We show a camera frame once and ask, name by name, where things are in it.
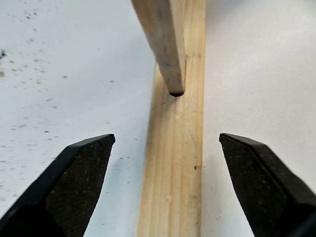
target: black jaw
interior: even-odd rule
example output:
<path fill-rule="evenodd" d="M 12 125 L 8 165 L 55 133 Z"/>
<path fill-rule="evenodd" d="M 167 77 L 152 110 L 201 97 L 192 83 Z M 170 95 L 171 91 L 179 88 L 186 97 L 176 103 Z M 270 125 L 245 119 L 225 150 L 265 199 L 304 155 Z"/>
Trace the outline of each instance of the black jaw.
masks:
<path fill-rule="evenodd" d="M 219 138 L 235 193 L 256 237 L 315 237 L 316 196 L 265 144 Z"/>
<path fill-rule="evenodd" d="M 82 237 L 114 142 L 110 134 L 66 147 L 0 220 L 0 237 Z"/>

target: white surface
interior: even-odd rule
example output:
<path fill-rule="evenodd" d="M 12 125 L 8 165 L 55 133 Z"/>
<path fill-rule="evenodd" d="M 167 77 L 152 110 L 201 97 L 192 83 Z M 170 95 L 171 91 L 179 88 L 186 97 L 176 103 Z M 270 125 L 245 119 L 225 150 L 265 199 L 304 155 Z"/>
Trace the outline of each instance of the white surface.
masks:
<path fill-rule="evenodd" d="M 266 143 L 316 191 L 316 3 L 210 0 L 206 20 L 202 233 L 250 237 L 219 133 Z"/>
<path fill-rule="evenodd" d="M 106 183 L 86 236 L 130 236 L 154 72 L 132 5 L 129 0 L 25 3 L 0 1 L 0 48 L 8 55 L 0 65 L 5 72 L 0 78 L 0 215 L 68 144 L 114 133 Z"/>
<path fill-rule="evenodd" d="M 86 236 L 134 236 L 154 59 L 130 0 L 25 3 L 0 3 L 0 215 L 65 146 L 114 133 Z M 250 237 L 218 136 L 268 144 L 316 191 L 316 5 L 209 0 L 206 27 L 202 233 Z"/>

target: pine wood board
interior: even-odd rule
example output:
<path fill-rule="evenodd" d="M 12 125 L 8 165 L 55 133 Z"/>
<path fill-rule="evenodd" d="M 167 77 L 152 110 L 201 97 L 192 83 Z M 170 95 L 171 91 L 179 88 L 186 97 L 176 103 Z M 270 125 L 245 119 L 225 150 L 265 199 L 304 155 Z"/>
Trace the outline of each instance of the pine wood board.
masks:
<path fill-rule="evenodd" d="M 186 0 L 186 91 L 169 95 L 156 67 L 138 237 L 198 237 L 205 58 L 205 0 Z"/>

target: wood grain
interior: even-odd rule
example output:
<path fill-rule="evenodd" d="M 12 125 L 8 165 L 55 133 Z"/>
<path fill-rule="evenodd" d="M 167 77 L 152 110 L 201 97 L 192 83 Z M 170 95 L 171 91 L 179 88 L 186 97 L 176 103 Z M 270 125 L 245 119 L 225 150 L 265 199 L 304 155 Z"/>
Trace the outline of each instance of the wood grain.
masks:
<path fill-rule="evenodd" d="M 132 0 L 170 94 L 185 90 L 184 0 Z"/>
<path fill-rule="evenodd" d="M 169 95 L 158 67 L 151 106 L 138 237 L 198 237 L 205 56 L 205 0 L 187 0 L 186 92 Z"/>

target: light wood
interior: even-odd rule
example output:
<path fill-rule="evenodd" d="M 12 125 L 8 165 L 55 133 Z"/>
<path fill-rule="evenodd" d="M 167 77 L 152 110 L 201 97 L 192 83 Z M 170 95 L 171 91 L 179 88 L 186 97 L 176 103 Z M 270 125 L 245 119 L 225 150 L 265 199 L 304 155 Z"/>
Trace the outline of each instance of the light wood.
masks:
<path fill-rule="evenodd" d="M 187 0 L 184 38 L 184 95 L 170 96 L 156 69 L 138 237 L 200 235 L 205 0 Z"/>
<path fill-rule="evenodd" d="M 132 0 L 170 94 L 185 90 L 184 0 Z"/>

